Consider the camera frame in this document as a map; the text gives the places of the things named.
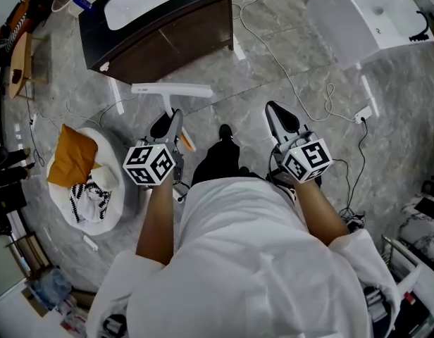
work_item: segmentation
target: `person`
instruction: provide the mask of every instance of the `person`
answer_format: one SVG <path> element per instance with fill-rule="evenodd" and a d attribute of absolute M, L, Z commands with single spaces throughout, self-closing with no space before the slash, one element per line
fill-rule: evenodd
<path fill-rule="evenodd" d="M 194 172 L 175 244 L 172 175 L 153 188 L 135 253 L 113 262 L 88 336 L 372 337 L 366 289 L 387 303 L 387 334 L 400 297 L 368 232 L 350 234 L 314 181 L 295 185 L 301 221 L 281 189 L 241 174 L 230 127 L 220 138 Z"/>
<path fill-rule="evenodd" d="M 30 152 L 29 148 L 9 152 L 6 148 L 0 146 L 0 187 L 27 179 L 30 176 L 30 169 L 34 167 L 34 163 L 27 164 L 25 167 L 9 168 L 16 163 L 24 161 Z"/>

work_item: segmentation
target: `shirt sleeve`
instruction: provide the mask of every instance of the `shirt sleeve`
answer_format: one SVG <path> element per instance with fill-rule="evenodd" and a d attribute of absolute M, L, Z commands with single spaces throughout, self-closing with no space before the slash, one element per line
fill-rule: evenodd
<path fill-rule="evenodd" d="M 87 336 L 97 337 L 104 320 L 103 314 L 109 312 L 113 305 L 128 300 L 129 295 L 143 279 L 162 268 L 164 265 L 159 262 L 136 256 L 129 251 L 120 252 L 93 300 L 86 322 Z"/>
<path fill-rule="evenodd" d="M 399 313 L 402 298 L 394 278 L 367 230 L 360 229 L 355 233 L 338 237 L 328 248 L 349 262 L 360 282 L 377 287 L 385 295 L 392 305 L 392 321 L 394 322 Z"/>

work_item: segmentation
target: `orange pillow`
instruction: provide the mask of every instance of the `orange pillow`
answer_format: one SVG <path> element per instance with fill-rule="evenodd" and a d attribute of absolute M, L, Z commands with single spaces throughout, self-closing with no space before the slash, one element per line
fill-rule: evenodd
<path fill-rule="evenodd" d="M 93 139 L 63 124 L 47 182 L 65 188 L 85 184 L 97 151 L 98 146 Z"/>

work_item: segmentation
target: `vanity cabinet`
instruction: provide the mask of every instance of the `vanity cabinet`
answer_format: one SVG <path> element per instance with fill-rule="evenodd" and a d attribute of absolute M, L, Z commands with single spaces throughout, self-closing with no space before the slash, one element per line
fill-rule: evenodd
<path fill-rule="evenodd" d="M 87 68 L 128 84 L 155 82 L 228 46 L 233 49 L 231 0 L 170 0 L 119 30 L 104 16 L 108 0 L 81 13 Z"/>

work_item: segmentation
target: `white t-shirt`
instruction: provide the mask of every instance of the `white t-shirt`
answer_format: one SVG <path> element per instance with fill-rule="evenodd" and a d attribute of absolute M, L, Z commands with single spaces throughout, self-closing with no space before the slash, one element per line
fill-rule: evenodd
<path fill-rule="evenodd" d="M 367 231 L 326 247 L 283 192 L 256 178 L 191 188 L 177 248 L 166 267 L 117 256 L 90 311 L 89 337 L 125 304 L 129 337 L 370 337 L 360 281 L 382 290 L 394 316 L 399 310 Z"/>

